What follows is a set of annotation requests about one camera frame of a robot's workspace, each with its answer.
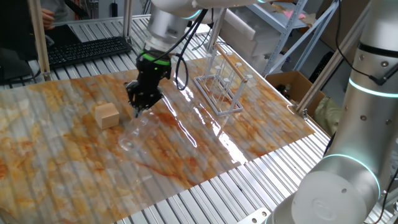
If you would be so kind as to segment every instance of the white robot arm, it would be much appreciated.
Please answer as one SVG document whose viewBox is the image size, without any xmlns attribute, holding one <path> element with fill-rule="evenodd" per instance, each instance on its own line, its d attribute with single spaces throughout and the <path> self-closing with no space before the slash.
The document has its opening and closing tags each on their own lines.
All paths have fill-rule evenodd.
<svg viewBox="0 0 398 224">
<path fill-rule="evenodd" d="M 137 61 L 138 80 L 126 86 L 130 103 L 138 110 L 156 103 L 157 99 L 149 97 L 154 92 L 147 90 L 157 90 L 159 80 L 171 71 L 171 65 L 169 58 L 154 58 L 181 39 L 189 19 L 196 19 L 202 9 L 263 1 L 152 2 L 152 38 Z M 298 191 L 275 209 L 266 224 L 361 224 L 387 186 L 389 158 L 398 134 L 398 1 L 373 0 L 371 7 L 335 140 L 328 154 L 305 176 Z M 164 73 L 156 75 L 151 70 L 154 65 L 164 66 Z"/>
</svg>

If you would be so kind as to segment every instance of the metal shelf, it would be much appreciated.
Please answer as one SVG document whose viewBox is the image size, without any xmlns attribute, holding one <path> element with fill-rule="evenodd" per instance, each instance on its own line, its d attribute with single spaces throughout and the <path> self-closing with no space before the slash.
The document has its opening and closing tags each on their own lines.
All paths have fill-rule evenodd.
<svg viewBox="0 0 398 224">
<path fill-rule="evenodd" d="M 275 2 L 274 4 L 278 4 L 287 9 L 294 9 L 296 7 L 296 5 L 291 2 Z M 247 6 L 247 8 L 252 10 L 252 12 L 258 15 L 264 21 L 268 22 L 268 24 L 270 24 L 279 32 L 283 33 L 287 30 L 287 23 L 289 19 L 283 13 L 267 12 L 263 7 L 261 7 L 261 4 L 253 4 Z M 306 26 L 307 25 L 299 19 L 293 23 L 293 29 L 303 28 Z"/>
</svg>

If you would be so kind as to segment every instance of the black keyboard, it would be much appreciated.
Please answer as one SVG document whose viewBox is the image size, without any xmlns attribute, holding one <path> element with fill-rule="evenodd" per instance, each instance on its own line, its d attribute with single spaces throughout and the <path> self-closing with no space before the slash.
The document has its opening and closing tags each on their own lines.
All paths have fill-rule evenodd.
<svg viewBox="0 0 398 224">
<path fill-rule="evenodd" d="M 123 37 L 110 37 L 101 40 L 93 40 L 79 44 L 54 46 L 47 50 L 50 68 L 58 68 L 75 63 L 126 53 L 131 46 Z"/>
</svg>

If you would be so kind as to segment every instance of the black cable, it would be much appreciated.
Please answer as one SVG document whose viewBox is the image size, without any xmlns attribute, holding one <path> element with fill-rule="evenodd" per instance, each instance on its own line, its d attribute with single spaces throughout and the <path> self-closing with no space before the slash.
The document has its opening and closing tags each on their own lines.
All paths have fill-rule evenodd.
<svg viewBox="0 0 398 224">
<path fill-rule="evenodd" d="M 200 26 L 200 23 L 201 23 L 202 20 L 205 18 L 207 11 L 208 11 L 207 9 L 204 9 L 204 10 L 202 10 L 202 12 L 199 14 L 198 18 L 197 18 L 196 21 L 195 21 L 195 22 L 196 22 L 195 28 L 193 28 L 193 31 L 192 31 L 191 35 L 189 36 L 187 42 L 185 43 L 183 49 L 182 49 L 181 52 L 178 54 L 177 66 L 175 67 L 175 83 L 176 83 L 176 85 L 177 85 L 177 89 L 180 90 L 180 91 L 183 91 L 183 90 L 187 87 L 187 85 L 188 85 L 188 79 L 189 79 L 188 67 L 187 67 L 187 63 L 185 62 L 185 60 L 184 60 L 184 58 L 183 58 L 183 55 L 184 55 L 184 53 L 185 53 L 185 50 L 188 48 L 188 45 L 189 45 L 190 41 L 192 40 L 193 36 L 196 34 L 196 32 L 197 32 L 197 30 L 198 30 L 198 28 L 199 28 L 199 26 Z M 178 69 L 180 68 L 181 61 L 182 61 L 182 62 L 184 63 L 184 65 L 185 65 L 185 72 L 186 72 L 186 74 L 185 74 L 185 84 L 184 84 L 184 86 L 183 86 L 182 88 L 180 88 L 179 85 L 178 85 Z"/>
<path fill-rule="evenodd" d="M 0 85 L 12 85 L 12 84 L 21 84 L 24 82 L 29 82 L 29 81 L 33 80 L 34 78 L 37 78 L 40 75 L 40 72 L 41 71 L 39 69 L 39 71 L 37 71 L 37 73 L 34 76 L 32 76 L 31 78 L 25 78 L 25 79 L 21 79 L 21 80 L 13 80 L 13 81 L 4 81 L 4 82 L 0 82 Z"/>
<path fill-rule="evenodd" d="M 377 219 L 377 221 L 374 222 L 374 223 L 366 223 L 366 222 L 364 222 L 364 224 L 377 224 L 377 223 L 379 223 L 379 221 L 380 221 L 381 218 L 383 217 L 384 209 L 386 208 L 386 202 L 387 202 L 388 193 L 390 192 L 391 187 L 392 187 L 392 184 L 394 183 L 394 180 L 397 178 L 397 175 L 398 175 L 398 168 L 397 168 L 396 173 L 394 174 L 393 178 L 390 180 L 390 183 L 389 183 L 389 185 L 388 185 L 387 193 L 386 193 L 386 195 L 384 196 L 383 205 L 382 205 L 382 208 L 381 208 L 381 213 L 380 213 L 379 219 Z"/>
<path fill-rule="evenodd" d="M 199 46 L 196 46 L 196 47 L 192 48 L 191 49 L 192 51 L 198 50 L 201 46 L 203 46 L 203 44 L 205 44 L 205 42 L 207 40 L 207 37 L 209 37 L 209 35 L 210 35 L 210 31 L 211 31 L 211 28 L 209 29 L 209 32 L 207 32 L 207 35 L 206 35 L 205 39 L 203 40 L 203 42 Z"/>
<path fill-rule="evenodd" d="M 338 0 L 338 25 L 337 25 L 337 32 L 336 32 L 336 46 L 337 46 L 337 50 L 339 51 L 339 53 L 341 54 L 341 56 L 344 58 L 344 60 L 346 60 L 347 64 L 348 64 L 355 72 L 358 72 L 358 73 L 360 73 L 360 74 L 362 74 L 362 75 L 367 76 L 367 77 L 370 78 L 371 75 L 368 75 L 368 74 L 366 74 L 366 73 L 363 73 L 363 72 L 361 72 L 361 71 L 355 69 L 355 68 L 353 67 L 353 65 L 347 60 L 347 58 L 346 58 L 346 57 L 344 56 L 344 54 L 342 53 L 342 51 L 341 51 L 341 49 L 340 49 L 340 47 L 339 47 L 339 45 L 338 45 L 338 38 L 339 38 L 339 36 L 340 36 L 340 26 L 341 26 L 341 0 Z"/>
<path fill-rule="evenodd" d="M 326 146 L 325 152 L 323 153 L 323 157 L 326 155 L 326 153 L 329 151 L 329 148 L 331 146 L 331 144 L 333 143 L 333 140 L 335 139 L 336 133 L 334 133 L 332 135 L 332 137 L 330 138 L 328 145 Z"/>
</svg>

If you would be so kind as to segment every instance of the person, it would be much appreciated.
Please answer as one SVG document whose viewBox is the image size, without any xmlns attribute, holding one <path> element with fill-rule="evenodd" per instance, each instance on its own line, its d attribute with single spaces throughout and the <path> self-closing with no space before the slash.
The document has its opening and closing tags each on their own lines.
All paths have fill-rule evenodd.
<svg viewBox="0 0 398 224">
<path fill-rule="evenodd" d="M 40 0 L 42 5 L 43 25 L 45 30 L 54 29 L 54 22 L 68 20 L 67 5 L 63 0 Z"/>
</svg>

